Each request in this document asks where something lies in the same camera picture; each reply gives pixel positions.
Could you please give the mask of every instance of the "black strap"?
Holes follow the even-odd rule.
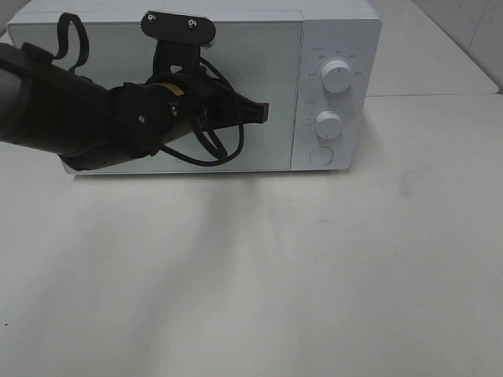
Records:
[[[87,58],[89,57],[89,39],[87,38],[87,32],[79,16],[76,14],[63,13],[57,22],[57,42],[59,44],[59,48],[54,59],[59,60],[66,57],[66,54],[68,53],[68,29],[72,23],[77,29],[80,42],[79,58],[77,59],[77,62],[68,69],[71,73],[75,73],[75,69],[77,67],[82,67],[87,62]]]

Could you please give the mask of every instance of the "white wall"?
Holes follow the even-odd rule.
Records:
[[[414,0],[503,90],[503,0]]]
[[[23,8],[29,0],[0,0],[0,35],[6,31],[6,24],[15,12]]]

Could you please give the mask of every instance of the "control panel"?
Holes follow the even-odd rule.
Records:
[[[380,27],[378,20],[305,21],[292,170],[351,165]]]

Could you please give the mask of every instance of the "black robotic arm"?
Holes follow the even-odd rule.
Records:
[[[80,54],[65,71],[53,61],[68,51],[70,23],[79,33]],[[75,74],[89,55],[86,30],[76,15],[61,15],[56,56],[29,43],[21,49],[0,44],[0,141],[57,153],[74,170],[109,167],[159,151],[203,167],[237,157],[244,124],[267,121],[269,106],[236,93],[200,56],[201,46],[215,37],[214,24],[203,17],[147,12],[141,29],[157,39],[152,77],[111,90]],[[229,154],[215,130],[232,126],[240,136]],[[189,133],[215,160],[194,159],[166,146]]]

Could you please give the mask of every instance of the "microwave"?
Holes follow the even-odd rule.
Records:
[[[215,26],[211,47],[200,55],[240,95],[267,104],[263,122],[244,126],[239,156],[214,167],[156,153],[125,163],[71,174],[154,174],[215,171],[345,170],[350,167],[362,123],[381,22],[365,0],[32,0],[7,24],[14,46],[28,42],[57,51],[62,13],[78,15],[86,28],[89,57],[79,75],[104,88],[145,82],[152,74],[156,40],[141,29],[162,13],[195,15]],[[68,68],[79,55],[70,28],[68,54],[54,61]],[[215,131],[233,150],[236,127]],[[193,134],[171,148],[211,159]]]

